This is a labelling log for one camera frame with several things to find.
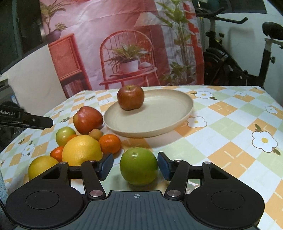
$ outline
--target tablecloth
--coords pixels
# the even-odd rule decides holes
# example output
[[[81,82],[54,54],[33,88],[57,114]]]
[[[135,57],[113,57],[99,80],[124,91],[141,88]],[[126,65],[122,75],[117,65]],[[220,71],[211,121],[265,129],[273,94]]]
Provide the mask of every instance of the tablecloth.
[[[283,108],[262,88],[255,86],[163,86],[194,100],[191,116],[175,130],[156,137],[131,139],[120,137],[122,149],[115,155],[114,166],[102,185],[110,190],[161,190],[168,182],[162,175],[143,188],[131,186],[119,170],[121,155],[133,146],[145,147],[155,155],[163,151],[170,159],[182,159],[191,165],[211,161],[261,194],[265,212],[261,230],[283,229]],[[103,114],[117,100],[116,90],[82,91],[46,114],[53,119],[50,129],[27,129],[0,154],[1,172],[10,194],[28,181],[32,160],[49,155],[57,147],[56,131],[74,128],[73,115],[82,106],[91,106]],[[104,134],[112,133],[106,127]],[[84,193],[82,181],[71,185]],[[187,192],[198,186],[190,180]]]

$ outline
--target white flower pot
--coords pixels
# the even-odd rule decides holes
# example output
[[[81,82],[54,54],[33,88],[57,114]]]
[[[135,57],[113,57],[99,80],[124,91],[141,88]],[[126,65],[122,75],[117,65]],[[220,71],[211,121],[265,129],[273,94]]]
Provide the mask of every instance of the white flower pot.
[[[130,61],[127,63],[120,63],[119,72],[132,73],[138,71],[138,60]]]

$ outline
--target crosshair symbol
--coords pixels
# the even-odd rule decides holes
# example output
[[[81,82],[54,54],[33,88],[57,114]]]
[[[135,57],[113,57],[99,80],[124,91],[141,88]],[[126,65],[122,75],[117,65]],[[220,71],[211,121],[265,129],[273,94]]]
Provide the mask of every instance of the crosshair symbol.
[[[137,198],[140,198],[142,196],[140,194],[135,194],[135,195],[133,195],[133,197],[137,199]]]

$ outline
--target wooden cabinet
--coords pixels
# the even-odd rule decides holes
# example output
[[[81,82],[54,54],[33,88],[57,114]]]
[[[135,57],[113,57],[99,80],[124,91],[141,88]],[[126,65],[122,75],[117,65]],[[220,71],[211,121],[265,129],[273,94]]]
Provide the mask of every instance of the wooden cabinet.
[[[74,34],[60,38],[48,46],[66,97],[82,90],[91,90]]]

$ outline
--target red apple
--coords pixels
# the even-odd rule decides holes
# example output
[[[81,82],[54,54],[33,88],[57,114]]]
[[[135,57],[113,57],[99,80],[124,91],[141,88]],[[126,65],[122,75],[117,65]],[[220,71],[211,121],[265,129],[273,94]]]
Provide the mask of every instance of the red apple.
[[[80,134],[88,135],[103,124],[103,117],[95,108],[83,106],[74,115],[73,123]]]
[[[144,91],[140,86],[129,85],[119,89],[117,99],[124,110],[140,108],[144,102]]]

